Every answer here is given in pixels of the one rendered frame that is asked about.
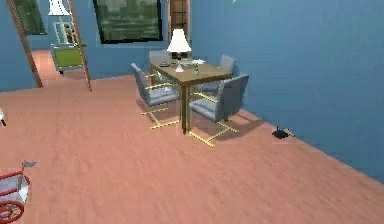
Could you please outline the brown wooden dining table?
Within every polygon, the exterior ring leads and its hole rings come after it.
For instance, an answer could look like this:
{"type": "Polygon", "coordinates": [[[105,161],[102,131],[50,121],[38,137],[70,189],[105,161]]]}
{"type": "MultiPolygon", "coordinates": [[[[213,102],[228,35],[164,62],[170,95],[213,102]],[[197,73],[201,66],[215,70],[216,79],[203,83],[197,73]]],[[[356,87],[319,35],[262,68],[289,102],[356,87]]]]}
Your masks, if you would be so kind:
{"type": "Polygon", "coordinates": [[[202,64],[199,66],[199,74],[195,75],[192,67],[184,68],[183,72],[176,72],[177,65],[173,64],[173,60],[170,59],[167,63],[169,67],[161,67],[161,61],[151,61],[150,71],[159,71],[179,87],[181,94],[182,130],[183,133],[186,134],[188,132],[188,97],[190,89],[197,84],[229,79],[232,77],[232,73],[210,64],[202,64]]]}

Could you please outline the white shade table lamp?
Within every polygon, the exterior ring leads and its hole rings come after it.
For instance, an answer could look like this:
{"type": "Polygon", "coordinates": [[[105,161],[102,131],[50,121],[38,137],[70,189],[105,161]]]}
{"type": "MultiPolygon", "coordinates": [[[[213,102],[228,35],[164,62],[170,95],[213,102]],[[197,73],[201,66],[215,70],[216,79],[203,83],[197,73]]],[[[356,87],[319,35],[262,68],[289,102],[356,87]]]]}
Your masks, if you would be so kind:
{"type": "Polygon", "coordinates": [[[174,29],[172,31],[172,37],[167,51],[171,53],[176,53],[177,61],[181,60],[182,53],[191,51],[191,47],[189,46],[183,29],[174,29]]]}

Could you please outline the small black object on floor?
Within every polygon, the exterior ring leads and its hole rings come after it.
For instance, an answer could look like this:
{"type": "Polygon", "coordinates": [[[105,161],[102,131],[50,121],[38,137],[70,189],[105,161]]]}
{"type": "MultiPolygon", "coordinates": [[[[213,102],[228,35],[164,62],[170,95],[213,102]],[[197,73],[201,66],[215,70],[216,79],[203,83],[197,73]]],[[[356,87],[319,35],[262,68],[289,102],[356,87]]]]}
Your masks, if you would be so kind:
{"type": "Polygon", "coordinates": [[[288,128],[279,128],[276,127],[276,130],[272,133],[272,135],[278,139],[284,139],[288,136],[294,137],[295,134],[288,128]]]}

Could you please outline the brown wooden door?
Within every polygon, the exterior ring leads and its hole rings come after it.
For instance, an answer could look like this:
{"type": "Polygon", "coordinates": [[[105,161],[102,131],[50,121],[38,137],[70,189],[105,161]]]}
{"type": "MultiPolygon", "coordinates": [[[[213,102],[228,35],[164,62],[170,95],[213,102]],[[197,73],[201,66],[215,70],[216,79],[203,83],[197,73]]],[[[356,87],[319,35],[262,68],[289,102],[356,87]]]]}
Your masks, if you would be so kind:
{"type": "Polygon", "coordinates": [[[190,3],[191,0],[167,0],[169,37],[174,29],[183,29],[187,42],[190,42],[190,3]]]}

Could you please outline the black framed dark picture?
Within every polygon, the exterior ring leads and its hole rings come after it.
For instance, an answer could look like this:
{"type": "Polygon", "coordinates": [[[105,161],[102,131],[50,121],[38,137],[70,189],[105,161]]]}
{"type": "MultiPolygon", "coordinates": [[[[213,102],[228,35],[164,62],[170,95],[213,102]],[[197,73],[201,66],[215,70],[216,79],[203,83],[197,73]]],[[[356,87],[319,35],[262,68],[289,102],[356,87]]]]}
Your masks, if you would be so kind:
{"type": "Polygon", "coordinates": [[[100,41],[162,41],[161,0],[93,0],[100,41]]]}

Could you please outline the green cabinet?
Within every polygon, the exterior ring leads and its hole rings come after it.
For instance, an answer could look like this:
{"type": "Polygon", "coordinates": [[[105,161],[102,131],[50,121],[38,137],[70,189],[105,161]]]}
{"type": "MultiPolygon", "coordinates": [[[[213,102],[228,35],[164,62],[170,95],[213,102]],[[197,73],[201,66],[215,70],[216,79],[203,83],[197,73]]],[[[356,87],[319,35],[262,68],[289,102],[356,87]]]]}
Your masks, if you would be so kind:
{"type": "Polygon", "coordinates": [[[55,68],[61,75],[67,70],[82,68],[80,52],[72,44],[52,44],[51,55],[55,68]]]}

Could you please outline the white framed shelf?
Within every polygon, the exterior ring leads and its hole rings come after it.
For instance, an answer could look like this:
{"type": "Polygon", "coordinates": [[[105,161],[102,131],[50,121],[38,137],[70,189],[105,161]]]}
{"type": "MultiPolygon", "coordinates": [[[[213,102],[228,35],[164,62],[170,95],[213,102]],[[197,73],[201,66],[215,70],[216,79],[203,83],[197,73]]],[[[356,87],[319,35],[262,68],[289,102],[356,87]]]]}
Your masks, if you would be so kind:
{"type": "Polygon", "coordinates": [[[53,23],[56,40],[58,44],[73,45],[75,42],[73,23],[59,18],[53,23]]]}

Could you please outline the white floor lamp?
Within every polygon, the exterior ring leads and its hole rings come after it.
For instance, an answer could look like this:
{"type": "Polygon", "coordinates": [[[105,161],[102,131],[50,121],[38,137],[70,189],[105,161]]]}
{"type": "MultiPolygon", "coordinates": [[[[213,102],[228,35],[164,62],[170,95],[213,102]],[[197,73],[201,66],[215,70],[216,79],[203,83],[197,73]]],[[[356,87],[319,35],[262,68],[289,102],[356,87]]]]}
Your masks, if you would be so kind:
{"type": "Polygon", "coordinates": [[[69,16],[70,13],[67,11],[63,4],[63,0],[48,0],[49,1],[49,16],[69,16]]]}

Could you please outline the dark green framed picture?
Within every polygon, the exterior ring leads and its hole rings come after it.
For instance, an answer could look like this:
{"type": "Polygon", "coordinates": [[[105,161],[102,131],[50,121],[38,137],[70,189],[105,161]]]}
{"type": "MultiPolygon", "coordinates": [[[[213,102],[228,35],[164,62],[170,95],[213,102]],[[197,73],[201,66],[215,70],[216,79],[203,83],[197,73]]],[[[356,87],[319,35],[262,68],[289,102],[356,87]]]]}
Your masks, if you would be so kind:
{"type": "Polygon", "coordinates": [[[26,35],[46,34],[36,0],[14,0],[14,5],[26,35]]]}

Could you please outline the red and white cart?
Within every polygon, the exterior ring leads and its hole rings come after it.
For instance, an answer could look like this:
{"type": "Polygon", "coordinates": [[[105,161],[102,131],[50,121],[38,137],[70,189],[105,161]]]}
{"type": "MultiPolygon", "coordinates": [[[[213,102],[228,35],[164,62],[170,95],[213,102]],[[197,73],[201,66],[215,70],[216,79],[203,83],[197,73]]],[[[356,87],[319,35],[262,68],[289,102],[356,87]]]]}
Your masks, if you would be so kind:
{"type": "Polygon", "coordinates": [[[23,161],[19,171],[0,175],[0,224],[11,224],[22,217],[31,185],[25,169],[35,165],[34,161],[23,161]]]}

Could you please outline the grey chair with yellow frame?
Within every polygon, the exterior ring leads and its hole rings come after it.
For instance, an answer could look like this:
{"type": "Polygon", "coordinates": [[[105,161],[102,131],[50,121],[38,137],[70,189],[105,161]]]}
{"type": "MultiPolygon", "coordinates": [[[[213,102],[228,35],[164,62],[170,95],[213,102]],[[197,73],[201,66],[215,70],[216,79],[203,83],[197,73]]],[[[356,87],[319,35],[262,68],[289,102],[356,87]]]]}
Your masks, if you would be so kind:
{"type": "MultiPolygon", "coordinates": [[[[180,99],[179,91],[173,84],[162,83],[148,86],[147,75],[143,72],[143,70],[139,68],[135,63],[131,63],[130,67],[133,70],[133,76],[135,78],[136,86],[139,91],[140,97],[147,107],[155,107],[163,104],[168,104],[180,99]]],[[[162,123],[155,116],[157,112],[166,110],[167,107],[143,112],[143,115],[149,115],[151,119],[155,122],[155,125],[152,126],[152,129],[177,124],[179,122],[179,120],[173,120],[162,123]]]]}
{"type": "MultiPolygon", "coordinates": [[[[167,62],[171,58],[170,54],[166,50],[151,50],[149,52],[149,61],[150,62],[167,62]]],[[[163,84],[163,83],[170,83],[171,80],[168,79],[166,76],[163,76],[159,71],[153,69],[152,67],[149,67],[149,73],[147,76],[151,80],[151,84],[163,84]]]]}
{"type": "MultiPolygon", "coordinates": [[[[235,63],[236,63],[236,60],[234,58],[223,54],[218,68],[226,72],[233,73],[235,63]]],[[[209,93],[216,94],[216,92],[218,91],[219,85],[220,85],[220,81],[214,81],[209,83],[198,84],[195,87],[195,89],[198,92],[209,92],[209,93]]]]}
{"type": "Polygon", "coordinates": [[[212,140],[228,131],[238,133],[238,130],[226,124],[229,117],[238,113],[243,104],[243,96],[249,80],[248,74],[242,74],[235,78],[223,80],[215,97],[202,92],[194,92],[187,97],[187,131],[199,141],[213,147],[212,140]],[[213,123],[219,124],[223,130],[203,138],[191,129],[191,113],[195,112],[213,123]]]}

